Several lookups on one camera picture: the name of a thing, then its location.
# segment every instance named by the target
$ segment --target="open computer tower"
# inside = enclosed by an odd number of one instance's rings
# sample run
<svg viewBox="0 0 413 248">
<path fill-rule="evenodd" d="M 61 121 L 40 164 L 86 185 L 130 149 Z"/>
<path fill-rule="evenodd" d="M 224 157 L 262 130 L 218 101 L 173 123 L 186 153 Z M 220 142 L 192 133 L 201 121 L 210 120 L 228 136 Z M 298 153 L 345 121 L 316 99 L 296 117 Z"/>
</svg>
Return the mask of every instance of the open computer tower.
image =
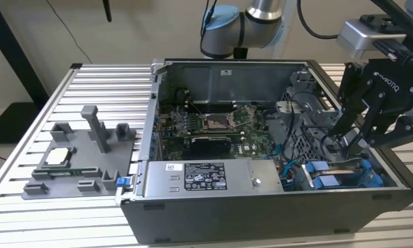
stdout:
<svg viewBox="0 0 413 248">
<path fill-rule="evenodd" d="M 337 86 L 310 60 L 166 59 L 121 209 L 140 243 L 354 233 L 413 202 L 389 149 L 326 138 Z"/>
</svg>

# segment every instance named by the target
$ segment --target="robotiq logo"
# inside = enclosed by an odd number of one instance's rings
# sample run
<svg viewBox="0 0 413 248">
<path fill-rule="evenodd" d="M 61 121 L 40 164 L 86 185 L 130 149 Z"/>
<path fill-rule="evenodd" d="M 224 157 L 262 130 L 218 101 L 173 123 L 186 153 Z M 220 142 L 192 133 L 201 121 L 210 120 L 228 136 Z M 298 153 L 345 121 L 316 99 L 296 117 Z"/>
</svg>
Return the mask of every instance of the robotiq logo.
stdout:
<svg viewBox="0 0 413 248">
<path fill-rule="evenodd" d="M 398 92 L 400 86 L 393 82 L 392 79 L 382 76 L 377 71 L 373 73 L 373 75 L 378 76 L 382 79 L 382 81 L 390 86 L 390 88 L 394 90 L 394 92 Z"/>
</svg>

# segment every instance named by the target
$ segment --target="blue clip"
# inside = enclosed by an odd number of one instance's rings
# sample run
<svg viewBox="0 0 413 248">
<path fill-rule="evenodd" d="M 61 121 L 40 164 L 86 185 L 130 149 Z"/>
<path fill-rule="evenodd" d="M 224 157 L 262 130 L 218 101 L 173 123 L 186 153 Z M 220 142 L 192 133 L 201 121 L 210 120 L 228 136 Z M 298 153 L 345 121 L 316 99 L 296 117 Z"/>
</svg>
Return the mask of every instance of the blue clip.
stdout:
<svg viewBox="0 0 413 248">
<path fill-rule="evenodd" d="M 128 177 L 120 177 L 117 180 L 116 180 L 116 186 L 117 187 L 128 187 L 130 186 L 130 178 Z"/>
</svg>

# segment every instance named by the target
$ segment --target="aluminum extrusion table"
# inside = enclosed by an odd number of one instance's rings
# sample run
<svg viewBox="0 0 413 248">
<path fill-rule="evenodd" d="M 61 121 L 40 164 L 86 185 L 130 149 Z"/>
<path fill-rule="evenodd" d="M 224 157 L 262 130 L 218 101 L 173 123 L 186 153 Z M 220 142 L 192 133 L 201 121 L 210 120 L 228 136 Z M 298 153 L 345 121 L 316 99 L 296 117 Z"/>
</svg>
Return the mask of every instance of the aluminum extrusion table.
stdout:
<svg viewBox="0 0 413 248">
<path fill-rule="evenodd" d="M 340 84 L 344 65 L 321 65 Z M 146 247 L 137 244 L 114 196 L 24 201 L 22 187 L 40 162 L 57 121 L 88 129 L 80 116 L 86 104 L 113 128 L 126 122 L 137 130 L 130 170 L 136 171 L 138 146 L 150 95 L 149 65 L 84 65 L 70 69 L 0 170 L 0 247 Z M 413 143 L 393 149 L 413 172 Z M 380 215 L 354 235 L 190 244 L 178 247 L 413 247 L 413 204 Z"/>
</svg>

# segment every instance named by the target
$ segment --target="motherboard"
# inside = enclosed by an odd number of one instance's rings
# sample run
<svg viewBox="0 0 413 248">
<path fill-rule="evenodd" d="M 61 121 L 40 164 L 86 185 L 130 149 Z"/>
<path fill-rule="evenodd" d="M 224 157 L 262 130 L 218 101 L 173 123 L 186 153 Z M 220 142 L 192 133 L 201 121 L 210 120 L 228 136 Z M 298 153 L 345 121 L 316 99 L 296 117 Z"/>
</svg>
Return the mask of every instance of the motherboard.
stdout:
<svg viewBox="0 0 413 248">
<path fill-rule="evenodd" d="M 254 104 L 165 106 L 160 114 L 164 160 L 264 159 L 276 143 Z"/>
</svg>

